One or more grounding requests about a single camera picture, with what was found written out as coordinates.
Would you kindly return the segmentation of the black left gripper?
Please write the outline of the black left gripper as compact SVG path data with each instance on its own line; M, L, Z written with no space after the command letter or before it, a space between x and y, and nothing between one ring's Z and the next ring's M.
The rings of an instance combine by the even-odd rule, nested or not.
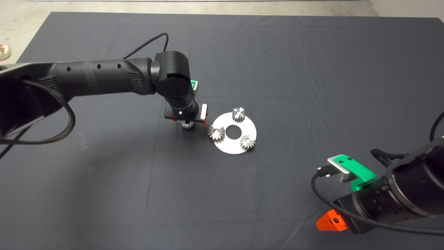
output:
M194 102L190 107L183 110L173 109L168 103L164 109L165 119L169 119L172 122L186 121L203 123L203 126L207 126L208 123L208 104L202 102Z

